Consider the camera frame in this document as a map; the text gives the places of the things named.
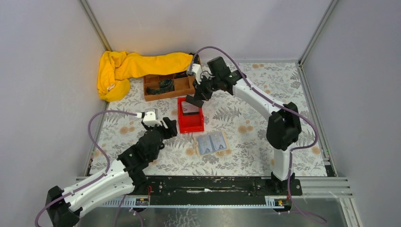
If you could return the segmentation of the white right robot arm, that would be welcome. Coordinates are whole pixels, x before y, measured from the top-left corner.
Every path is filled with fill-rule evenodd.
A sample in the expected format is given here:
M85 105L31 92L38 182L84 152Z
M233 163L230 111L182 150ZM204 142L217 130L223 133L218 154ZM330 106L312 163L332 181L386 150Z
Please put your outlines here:
M278 181L285 181L292 175L290 149L294 148L302 131L297 106L290 102L284 104L268 96L256 87L239 69L231 71L222 57L216 57L207 63L209 74L203 74L199 64L192 62L186 73L194 76L194 96L187 96L186 101L202 107L216 91L225 91L246 102L267 121L266 138L274 148L275 166L272 175Z

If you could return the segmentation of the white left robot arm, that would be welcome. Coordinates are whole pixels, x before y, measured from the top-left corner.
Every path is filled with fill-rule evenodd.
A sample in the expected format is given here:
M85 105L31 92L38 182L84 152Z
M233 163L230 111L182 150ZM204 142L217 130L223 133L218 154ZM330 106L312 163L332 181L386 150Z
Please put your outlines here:
M146 129L103 170L69 187L55 186L48 191L45 210L54 227L73 227L105 202L146 189L148 180L143 170L158 158L164 141L177 136L177 121L164 117L160 125Z

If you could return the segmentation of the wooden compartment tray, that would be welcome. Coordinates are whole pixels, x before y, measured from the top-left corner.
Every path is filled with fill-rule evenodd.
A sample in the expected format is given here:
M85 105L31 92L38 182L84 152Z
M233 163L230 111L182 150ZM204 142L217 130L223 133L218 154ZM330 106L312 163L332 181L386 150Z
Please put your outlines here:
M155 101L195 93L193 82L195 77L188 76L187 72L169 75L146 75L143 78L144 99Z

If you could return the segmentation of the black card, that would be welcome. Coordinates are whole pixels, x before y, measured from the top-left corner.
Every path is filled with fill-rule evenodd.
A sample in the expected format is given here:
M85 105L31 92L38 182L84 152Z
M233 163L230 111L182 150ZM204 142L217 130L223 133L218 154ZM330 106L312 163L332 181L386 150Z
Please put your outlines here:
M181 102L182 113L184 116L197 115L200 112L200 108L192 105L186 101Z

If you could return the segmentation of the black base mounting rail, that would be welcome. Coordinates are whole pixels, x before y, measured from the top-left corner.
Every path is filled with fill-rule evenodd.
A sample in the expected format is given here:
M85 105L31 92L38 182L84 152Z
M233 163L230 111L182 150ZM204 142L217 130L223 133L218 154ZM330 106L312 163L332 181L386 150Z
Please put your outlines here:
M300 180L287 181L256 176L148 176L132 195L159 206L252 206L266 205L267 198L283 201L288 194L303 194Z

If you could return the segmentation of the red plastic bin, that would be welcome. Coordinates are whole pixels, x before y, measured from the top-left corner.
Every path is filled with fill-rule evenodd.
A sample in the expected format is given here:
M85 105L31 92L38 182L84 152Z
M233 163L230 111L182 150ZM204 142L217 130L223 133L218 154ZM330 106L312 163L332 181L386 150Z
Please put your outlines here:
M182 103L185 102L185 97L179 97L178 103L178 125L181 134L191 132L204 131L204 116L201 108L196 114L184 115Z

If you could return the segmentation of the yellow cloth garment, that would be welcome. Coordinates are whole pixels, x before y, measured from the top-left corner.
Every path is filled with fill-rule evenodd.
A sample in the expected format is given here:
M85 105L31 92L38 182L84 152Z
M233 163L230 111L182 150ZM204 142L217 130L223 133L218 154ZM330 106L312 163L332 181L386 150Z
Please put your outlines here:
M174 52L158 56L142 56L127 51L106 51L100 58L97 90L101 100L107 102L123 99L130 90L130 78L146 75L169 75L186 71L193 55Z

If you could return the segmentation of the beige card holder wallet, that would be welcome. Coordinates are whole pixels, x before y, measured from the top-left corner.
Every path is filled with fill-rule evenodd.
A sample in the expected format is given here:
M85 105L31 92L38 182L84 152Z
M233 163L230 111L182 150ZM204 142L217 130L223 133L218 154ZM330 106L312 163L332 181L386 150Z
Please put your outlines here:
M193 138L193 148L198 156L211 155L230 149L228 139L223 131L217 131Z

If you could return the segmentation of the white VIP card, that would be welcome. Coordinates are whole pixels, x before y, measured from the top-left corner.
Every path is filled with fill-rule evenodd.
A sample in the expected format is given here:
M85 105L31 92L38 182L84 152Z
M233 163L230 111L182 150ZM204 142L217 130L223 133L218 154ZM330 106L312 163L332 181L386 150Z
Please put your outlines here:
M219 152L228 148L223 132L211 134L210 139L214 151Z
M211 143L210 136L199 136L196 138L198 143L197 148L199 150L200 155L207 155L214 151L214 147Z

